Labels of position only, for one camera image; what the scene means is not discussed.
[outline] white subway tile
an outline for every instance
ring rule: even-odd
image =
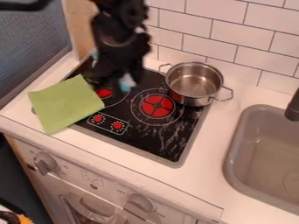
[[[273,34],[273,31],[221,21],[214,21],[212,27],[212,39],[263,50],[269,48]]]
[[[183,50],[190,53],[197,53],[220,60],[233,61],[236,49],[236,45],[184,35]]]
[[[232,0],[188,0],[187,13],[243,23],[247,3]]]
[[[160,46],[159,60],[175,65],[185,61],[205,62],[205,57]]]
[[[263,72],[259,87],[293,95],[299,87],[299,79],[276,73]]]
[[[299,11],[250,3],[245,24],[274,31],[299,34],[298,21]]]
[[[151,52],[149,52],[146,57],[152,60],[157,60],[158,59],[158,45],[153,45],[151,44]]]
[[[290,76],[294,74],[298,62],[299,59],[242,46],[239,47],[236,58],[237,64]]]
[[[158,26],[158,9],[149,8],[149,19],[144,22],[147,25]]]
[[[183,34],[175,31],[166,31],[149,26],[149,34],[152,36],[153,44],[181,49]]]
[[[283,6],[284,0],[242,0],[243,2],[257,3],[257,4],[268,4],[273,6]]]
[[[211,25],[212,20],[209,18],[194,17],[168,10],[160,11],[160,27],[165,29],[208,38]]]
[[[271,46],[271,52],[299,57],[299,37],[277,32]]]
[[[184,12],[185,0],[149,0],[149,5],[171,11]]]
[[[256,85],[261,75],[261,70],[217,59],[208,59],[207,63],[218,68],[225,78],[250,85]]]
[[[284,8],[299,10],[299,1],[298,0],[287,0]]]

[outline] countertop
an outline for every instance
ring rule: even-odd
[[[254,104],[267,104],[285,109],[291,95],[226,80],[225,85],[234,90],[233,100],[216,101],[212,104],[184,165],[173,169],[74,129],[65,129],[54,136],[43,133],[38,118],[31,112],[27,93],[57,83],[78,63],[72,54],[68,54],[34,81],[1,110],[0,130],[23,141],[50,147],[60,155],[67,155],[78,161],[84,160],[83,163],[108,172],[111,172],[111,169],[105,164],[118,166],[115,175],[125,177],[128,182],[149,188],[151,191],[155,191],[150,189],[155,181],[161,183],[164,192],[161,190],[160,193],[166,194],[165,197],[173,198],[171,189],[174,188],[185,192],[186,195],[205,200],[223,208],[221,220],[229,224],[299,223],[299,216],[235,191],[228,185],[222,173],[223,160],[241,112]],[[146,59],[145,64],[147,68],[157,70],[162,62]],[[226,94],[225,90],[220,92],[220,96],[225,97]],[[199,209],[192,206],[195,205],[192,202],[184,200],[183,194],[177,196],[177,201],[194,212]]]

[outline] stovetop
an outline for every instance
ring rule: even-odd
[[[91,73],[92,64],[88,58],[67,79]],[[183,162],[204,110],[175,103],[161,74],[146,70],[142,83],[129,93],[111,87],[96,93],[106,107],[73,128],[163,164]]]

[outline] faucet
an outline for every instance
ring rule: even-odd
[[[294,94],[291,102],[284,112],[284,115],[292,122],[299,122],[299,88]]]

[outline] pot rim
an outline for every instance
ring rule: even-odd
[[[178,67],[182,67],[182,66],[190,65],[190,64],[193,64],[193,65],[195,65],[195,66],[204,66],[204,67],[208,67],[208,68],[211,68],[212,70],[214,70],[214,71],[217,73],[217,75],[220,77],[220,81],[221,81],[221,83],[220,83],[219,88],[218,88],[214,93],[212,93],[212,94],[207,94],[207,95],[202,95],[202,96],[187,96],[187,95],[181,94],[181,93],[179,93],[178,91],[174,90],[174,89],[170,86],[170,83],[169,83],[169,76],[170,76],[171,72],[172,72],[174,69],[178,68]],[[171,89],[173,92],[175,92],[176,94],[178,94],[178,95],[182,95],[183,97],[192,98],[192,99],[201,99],[201,98],[206,98],[206,97],[212,97],[213,95],[217,94],[217,93],[220,91],[220,89],[223,88],[223,86],[224,86],[224,76],[223,76],[223,74],[220,72],[220,70],[218,70],[216,67],[211,66],[211,65],[209,65],[209,64],[207,64],[207,63],[199,62],[199,61],[186,61],[186,62],[181,62],[181,63],[178,63],[178,64],[172,66],[172,67],[170,68],[170,70],[168,70],[168,72],[167,72],[166,75],[165,75],[165,82],[166,82],[167,87],[168,87],[169,89]]]

